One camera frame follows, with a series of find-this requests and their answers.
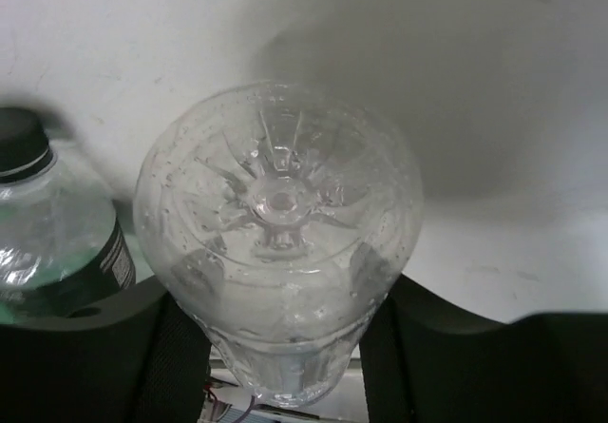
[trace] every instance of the white surface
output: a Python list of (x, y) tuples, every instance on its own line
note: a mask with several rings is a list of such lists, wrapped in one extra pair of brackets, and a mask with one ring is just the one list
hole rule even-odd
[(501, 320), (608, 310), (608, 0), (0, 0), (0, 92), (65, 117), (128, 200), (195, 101), (303, 80), (400, 121), (427, 219), (408, 273)]
[[(214, 370), (213, 377), (229, 383), (237, 383), (234, 376), (227, 370)], [(249, 407), (251, 397), (242, 388), (225, 387), (214, 390), (214, 392), (220, 401), (232, 404), (235, 409), (245, 411)], [(298, 410), (327, 419), (367, 423), (369, 421), (368, 406), (365, 401), (362, 372), (347, 370), (331, 393), (312, 406)], [(287, 423), (292, 419), (284, 418), (282, 421)]]

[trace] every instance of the black bottle cap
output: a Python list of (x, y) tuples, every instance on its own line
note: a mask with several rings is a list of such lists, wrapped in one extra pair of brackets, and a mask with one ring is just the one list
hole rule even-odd
[(29, 109), (0, 107), (0, 183), (22, 181), (52, 160), (40, 116)]

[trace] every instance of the wire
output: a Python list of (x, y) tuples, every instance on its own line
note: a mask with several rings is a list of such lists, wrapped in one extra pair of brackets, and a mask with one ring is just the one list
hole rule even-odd
[(209, 417), (209, 420), (216, 421), (213, 419), (213, 417), (216, 416), (216, 410), (218, 409), (218, 397), (211, 391), (210, 388), (207, 389), (207, 393), (213, 397), (213, 408), (211, 409), (211, 416)]
[(218, 419), (216, 421), (221, 421), (223, 419), (223, 417), (226, 416), (230, 412), (230, 409), (232, 409), (232, 404), (227, 404), (226, 410), (224, 411), (224, 413), (222, 415), (220, 415), (218, 417)]
[(243, 413), (243, 415), (241, 415), (239, 418), (237, 418), (232, 423), (241, 423), (241, 422), (245, 421), (245, 418), (247, 418), (247, 416), (249, 416), (249, 413), (251, 413), (251, 411), (254, 409), (255, 403), (256, 403), (256, 399), (253, 396), (251, 396), (251, 401), (249, 402), (249, 407), (247, 408), (247, 410)]

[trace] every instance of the plastic bottle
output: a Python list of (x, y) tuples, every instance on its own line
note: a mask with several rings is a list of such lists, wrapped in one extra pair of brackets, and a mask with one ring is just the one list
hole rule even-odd
[(56, 155), (35, 112), (0, 108), (0, 322), (76, 317), (133, 283), (99, 179)]
[(393, 124), (262, 83), (199, 103), (159, 137), (134, 220), (157, 277), (238, 381), (297, 407), (344, 373), (422, 210), (418, 166)]

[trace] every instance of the dark bottle label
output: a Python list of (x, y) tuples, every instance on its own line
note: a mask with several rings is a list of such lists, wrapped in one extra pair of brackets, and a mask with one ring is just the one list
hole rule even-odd
[(0, 291), (0, 305), (15, 321), (34, 317), (65, 317), (135, 283), (135, 265), (118, 224), (85, 267), (62, 280), (27, 290)]

